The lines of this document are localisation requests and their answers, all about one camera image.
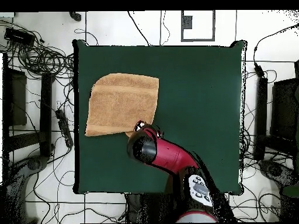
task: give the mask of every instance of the black cable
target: black cable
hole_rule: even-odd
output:
[[[130,11],[127,11],[127,12],[128,12],[129,17],[130,17],[131,20],[133,21],[135,27],[137,28],[137,30],[139,31],[139,33],[143,36],[144,40],[147,42],[147,45],[150,46],[149,42],[147,41],[147,38],[145,38],[145,36],[143,35],[143,33],[140,31],[139,27],[137,26],[137,24],[136,24],[134,18],[131,16]]]
[[[256,52],[256,50],[258,49],[258,45],[259,45],[259,43],[260,43],[262,40],[264,40],[264,39],[266,39],[266,38],[268,38],[268,37],[274,36],[275,34],[283,33],[283,32],[285,32],[286,30],[288,30],[288,29],[293,29],[293,28],[295,28],[295,27],[299,27],[299,23],[297,23],[296,25],[293,25],[293,26],[290,26],[290,27],[286,27],[286,28],[284,28],[284,29],[281,29],[281,30],[277,31],[276,33],[270,34],[270,35],[268,35],[268,36],[266,36],[266,37],[260,39],[259,42],[256,44],[256,46],[255,46],[255,48],[254,48],[254,52],[253,52],[253,62],[254,62],[254,64],[256,65],[256,62],[255,62],[255,52]]]
[[[162,22],[162,24],[163,24],[164,28],[166,28],[167,31],[168,31],[168,38],[167,38],[166,41],[163,42],[162,46],[163,46],[166,42],[168,42],[168,40],[169,40],[169,38],[170,38],[170,36],[171,36],[171,33],[170,33],[169,29],[165,26],[165,23],[164,23],[165,15],[166,15],[166,11],[164,12],[164,17],[163,17],[163,22]]]
[[[43,198],[41,198],[40,196],[37,195],[35,189],[36,189],[36,184],[37,184],[37,181],[38,181],[38,180],[39,180],[39,173],[37,173],[37,178],[36,178],[35,184],[34,184],[34,186],[33,186],[34,194],[35,194],[35,196],[36,196],[39,200],[42,200],[43,202],[45,202],[45,203],[48,205],[48,207],[49,207],[49,209],[48,209],[47,213],[45,214],[43,220],[41,220],[41,222],[40,222],[40,224],[43,224],[44,219],[46,218],[46,216],[47,216],[47,215],[49,214],[49,212],[50,212],[51,205],[50,205],[46,200],[44,200]]]
[[[82,210],[82,211],[79,211],[79,212],[76,212],[76,213],[69,213],[69,214],[64,215],[64,216],[61,218],[61,220],[59,221],[59,224],[61,224],[62,220],[63,220],[65,217],[67,217],[67,216],[71,216],[71,215],[77,215],[77,214],[80,214],[80,213],[82,213],[82,212],[84,212],[84,211],[92,211],[92,212],[94,212],[95,214],[97,214],[97,215],[99,215],[99,216],[102,216],[102,217],[107,218],[107,219],[110,220],[111,222],[114,222],[114,223],[120,223],[120,222],[118,222],[117,219],[114,218],[114,217],[108,217],[108,216],[106,216],[106,215],[103,215],[103,214],[101,214],[101,213],[96,212],[96,211],[95,211],[94,209],[92,209],[92,208],[86,208],[85,210]]]
[[[97,38],[92,34],[92,33],[90,33],[90,32],[88,32],[88,31],[84,31],[83,29],[75,29],[74,30],[74,33],[85,33],[85,34],[90,34],[93,38],[95,38],[95,40],[96,40],[96,45],[98,46],[99,45],[99,42],[98,42],[98,40],[97,40]]]
[[[263,221],[264,222],[267,222],[266,221],[266,219],[263,217],[263,214],[262,214],[262,209],[261,209],[261,207],[260,207],[260,205],[261,205],[261,199],[264,197],[264,196],[267,196],[267,195],[271,195],[272,197],[276,197],[279,201],[280,201],[280,198],[277,196],[277,195],[275,195],[275,194],[273,194],[273,193],[265,193],[265,194],[263,194],[263,195],[261,195],[260,197],[259,197],[259,200],[258,200],[258,204],[259,204],[259,212],[260,212],[260,216],[262,217],[262,219],[263,219]],[[274,211],[271,211],[273,214],[275,214],[279,219],[280,219],[280,217],[279,217],[279,215],[276,213],[276,212],[274,212]]]

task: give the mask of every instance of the black chair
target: black chair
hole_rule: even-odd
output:
[[[266,78],[258,79],[256,95],[253,159],[259,161],[261,173],[275,181],[280,189],[281,220],[284,221],[299,220],[299,60],[294,63],[294,68],[295,78],[273,85],[270,135],[266,135]],[[291,156],[294,170],[272,160],[264,160],[266,147]]]

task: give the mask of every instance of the black border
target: black border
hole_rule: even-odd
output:
[[[212,25],[212,38],[184,38],[184,11],[182,10],[181,12],[181,18],[180,18],[180,22],[181,22],[181,28],[180,28],[180,41],[181,42],[194,42],[194,41],[215,41],[215,20],[216,20],[216,10],[212,10],[213,11],[213,25]]]
[[[3,68],[2,68],[2,181],[8,179],[9,171],[9,112],[10,112],[10,99],[9,99],[9,67],[8,55],[3,53]]]

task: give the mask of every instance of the floor tile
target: floor tile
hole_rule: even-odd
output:
[[[79,38],[74,30],[85,29],[85,12],[77,13],[81,14],[80,22],[72,19],[68,12],[19,12],[13,21],[24,28],[39,32],[44,46],[59,48],[69,55],[74,52],[73,39]]]
[[[53,142],[61,135],[59,132],[53,132]],[[56,143],[55,157],[65,155],[68,148],[65,145],[64,138],[59,138]],[[36,193],[44,198],[46,201],[65,201],[65,202],[83,202],[84,196],[75,194],[72,190],[74,184],[74,149],[64,157],[51,162],[53,158],[49,160],[47,167],[40,172],[39,180],[36,185]],[[33,185],[37,179],[36,175],[33,175],[26,188],[26,199],[34,201],[36,196],[34,194]]]
[[[160,11],[130,11],[131,17],[151,45],[159,45]],[[92,33],[101,46],[147,46],[147,42],[135,27],[126,11],[87,12],[87,31]],[[96,40],[87,34],[87,43],[96,45]]]
[[[103,204],[87,204],[86,208],[89,208],[85,212],[85,223],[115,223],[118,218],[123,214],[126,209],[125,205],[103,205]]]
[[[89,192],[86,195],[86,202],[112,202],[126,203],[124,194],[121,193],[106,193],[106,192]]]
[[[234,216],[239,219],[239,222],[278,222],[278,217],[272,212],[273,209],[263,208],[260,210],[256,208],[233,208]]]
[[[266,193],[273,193],[279,197],[279,190],[274,181],[271,181],[264,177],[259,167],[256,166],[256,170],[253,167],[249,167],[243,171],[244,193],[240,196],[230,195],[230,205],[232,207],[256,207],[259,198]],[[280,203],[274,196],[265,196],[261,199],[261,203],[265,204],[266,207],[273,205],[279,207]]]
[[[248,42],[246,59],[253,60],[253,49],[258,41],[283,28],[295,25],[298,19],[277,10],[238,10],[237,40]],[[299,60],[298,28],[275,34],[258,45],[255,60]]]
[[[83,204],[57,204],[50,203],[50,211],[48,212],[48,205],[43,202],[27,202],[26,210],[29,218],[38,218],[38,223],[41,223],[44,218],[43,224],[80,224],[84,222]]]
[[[4,34],[6,32],[6,26],[11,27],[11,24],[7,24],[4,22],[12,22],[12,18],[5,18],[5,17],[0,17],[0,51],[4,50],[3,46],[7,46],[7,40],[4,39]]]
[[[167,28],[162,25],[162,43],[168,39],[165,46],[230,46],[235,41],[235,10],[215,11],[215,41],[181,42],[181,15],[181,10],[166,11]]]

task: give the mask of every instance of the wire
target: wire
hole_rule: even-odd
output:
[[[165,15],[166,15],[166,11],[164,12],[164,17],[163,17],[163,22],[162,22],[162,24],[163,24],[164,28],[166,28],[167,31],[168,31],[168,38],[167,38],[166,41],[163,42],[162,46],[164,46],[164,44],[165,44],[166,42],[168,42],[168,40],[169,40],[169,38],[170,38],[170,36],[171,36],[171,33],[170,33],[169,29],[165,26],[165,23],[164,23]]]
[[[96,212],[96,211],[95,211],[94,209],[92,209],[92,208],[86,208],[86,209],[84,209],[84,210],[82,210],[82,211],[79,211],[79,212],[76,212],[76,213],[69,213],[69,214],[64,215],[64,216],[61,218],[61,220],[59,221],[59,224],[61,224],[61,222],[63,221],[63,219],[64,219],[65,217],[67,217],[67,216],[72,216],[72,215],[77,215],[77,214],[80,214],[80,213],[82,213],[82,212],[84,212],[84,211],[92,211],[92,212],[94,212],[95,214],[97,214],[97,215],[99,215],[99,216],[102,216],[102,217],[105,217],[105,218],[107,218],[108,220],[110,220],[110,221],[112,221],[112,222],[114,222],[114,223],[120,223],[120,222],[118,222],[117,219],[114,218],[114,217],[108,217],[108,216],[106,216],[106,215],[103,215],[103,214],[101,214],[101,213]]]
[[[40,224],[43,224],[43,221],[45,220],[46,216],[47,216],[47,215],[49,214],[49,212],[50,212],[51,205],[50,205],[46,200],[44,200],[43,198],[41,198],[40,196],[37,195],[35,189],[36,189],[36,184],[37,184],[37,181],[38,181],[38,180],[39,180],[39,173],[37,173],[37,178],[36,178],[35,184],[34,184],[34,186],[33,186],[34,194],[35,194],[35,196],[36,196],[38,199],[42,200],[43,202],[45,202],[45,203],[48,205],[48,211],[47,211],[47,213],[45,214],[43,220],[41,220],[41,222],[40,222]]]
[[[147,38],[145,38],[145,36],[142,34],[142,32],[140,31],[139,27],[137,26],[137,24],[136,24],[134,18],[131,16],[130,11],[127,11],[127,12],[128,12],[129,17],[130,17],[131,20],[133,21],[135,27],[137,28],[137,30],[139,31],[139,33],[143,36],[144,40],[147,42],[147,45],[150,46],[149,42],[147,41]]]
[[[97,46],[99,45],[99,42],[98,42],[97,38],[96,38],[92,33],[88,32],[88,31],[84,31],[83,29],[75,29],[75,30],[74,30],[74,33],[88,33],[88,34],[90,34],[93,38],[95,38],[95,40],[96,40],[96,45],[97,45]]]
[[[295,27],[299,27],[299,23],[297,23],[296,25],[293,25],[293,26],[290,26],[290,27],[286,27],[286,28],[284,28],[284,29],[281,29],[281,30],[277,31],[276,33],[270,34],[270,35],[268,35],[268,36],[266,36],[266,37],[260,39],[259,42],[256,44],[255,49],[254,49],[254,52],[253,52],[253,62],[256,64],[256,62],[255,62],[255,52],[256,52],[256,50],[258,49],[258,45],[259,45],[259,43],[260,43],[262,40],[264,40],[264,39],[266,39],[266,38],[268,38],[268,37],[274,36],[275,34],[283,33],[283,32],[285,32],[286,30],[288,30],[288,29],[293,29],[293,28],[295,28]]]

